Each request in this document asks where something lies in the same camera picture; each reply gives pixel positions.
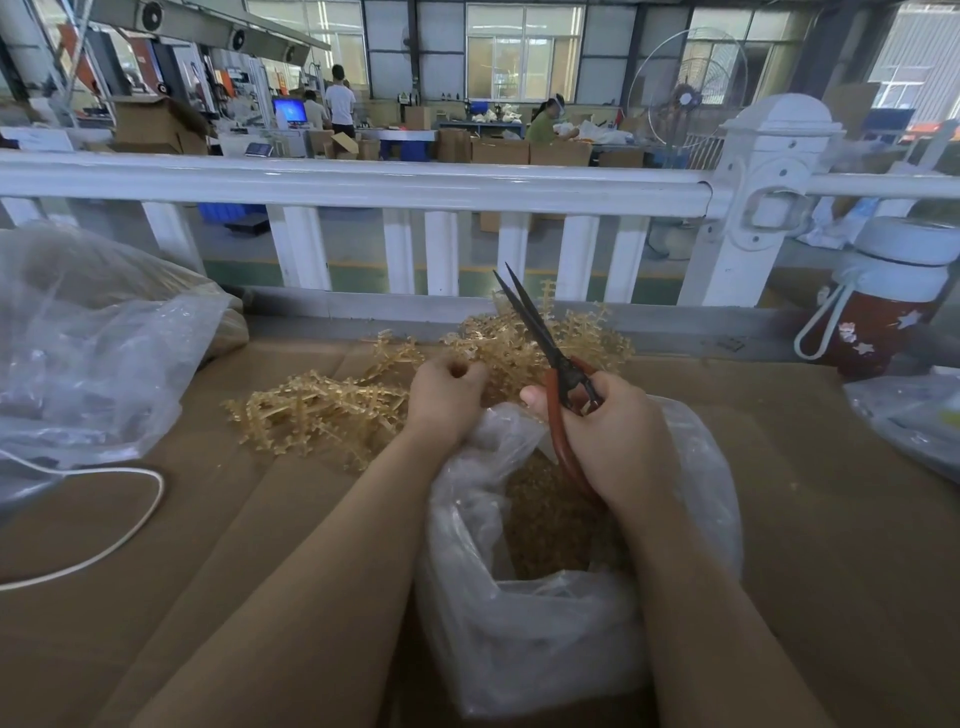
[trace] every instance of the computer monitor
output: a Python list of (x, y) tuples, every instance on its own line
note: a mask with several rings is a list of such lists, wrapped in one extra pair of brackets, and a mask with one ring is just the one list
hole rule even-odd
[(306, 123), (306, 109), (300, 99), (274, 99), (274, 114), (282, 114), (288, 124)]

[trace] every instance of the white shirt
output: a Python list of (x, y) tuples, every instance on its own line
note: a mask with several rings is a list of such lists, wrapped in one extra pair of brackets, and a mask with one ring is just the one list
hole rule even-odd
[(324, 121), (330, 118), (323, 104), (318, 104), (313, 99), (307, 99), (303, 102), (303, 110), (306, 111), (306, 120), (314, 129), (322, 129)]
[(357, 103), (353, 91), (344, 85), (331, 84), (326, 89), (326, 105), (330, 107), (330, 121), (334, 124), (353, 124), (353, 105)]

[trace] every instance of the woman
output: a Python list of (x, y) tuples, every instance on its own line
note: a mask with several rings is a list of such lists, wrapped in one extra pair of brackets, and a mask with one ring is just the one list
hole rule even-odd
[(551, 144), (555, 141), (572, 139), (580, 133), (578, 129), (566, 134), (553, 132), (553, 124), (564, 113), (564, 106), (564, 97), (559, 93), (540, 104), (540, 108), (534, 113), (534, 119), (527, 129), (527, 141), (531, 144)]

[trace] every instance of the star sticker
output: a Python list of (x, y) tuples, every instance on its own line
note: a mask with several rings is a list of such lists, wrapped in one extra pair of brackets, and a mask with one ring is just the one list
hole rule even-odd
[(897, 318), (897, 321), (899, 321), (899, 323), (897, 324), (897, 328), (912, 327), (914, 324), (920, 321), (920, 317), (921, 317), (920, 311), (918, 311), (915, 308), (914, 310), (910, 311), (910, 313), (904, 314), (903, 316), (899, 316)]

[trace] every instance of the person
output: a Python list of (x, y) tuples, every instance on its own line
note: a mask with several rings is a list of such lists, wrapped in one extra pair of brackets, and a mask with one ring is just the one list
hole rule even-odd
[(572, 139), (580, 133), (578, 129), (566, 134), (554, 133), (553, 124), (563, 115), (565, 107), (564, 97), (559, 93), (540, 104), (540, 108), (534, 112), (533, 120), (527, 129), (527, 141), (531, 144), (551, 144), (555, 141)]
[(344, 133), (351, 139), (353, 131), (353, 107), (357, 100), (353, 91), (344, 85), (344, 67), (336, 63), (331, 69), (333, 83), (326, 89), (326, 105), (330, 108), (330, 120), (334, 133)]
[(314, 129), (329, 129), (330, 114), (326, 106), (317, 103), (317, 92), (307, 88), (303, 92), (303, 110), (306, 111), (306, 120)]
[[(481, 363), (441, 358), (420, 366), (403, 430), (134, 728), (373, 726), (430, 483), (480, 419), (486, 380)], [(598, 372), (592, 381), (604, 404), (585, 417), (564, 410), (564, 424), (636, 565), (660, 724), (831, 725), (674, 497), (678, 458), (660, 408), (618, 376)], [(542, 387), (521, 397), (545, 417)]]

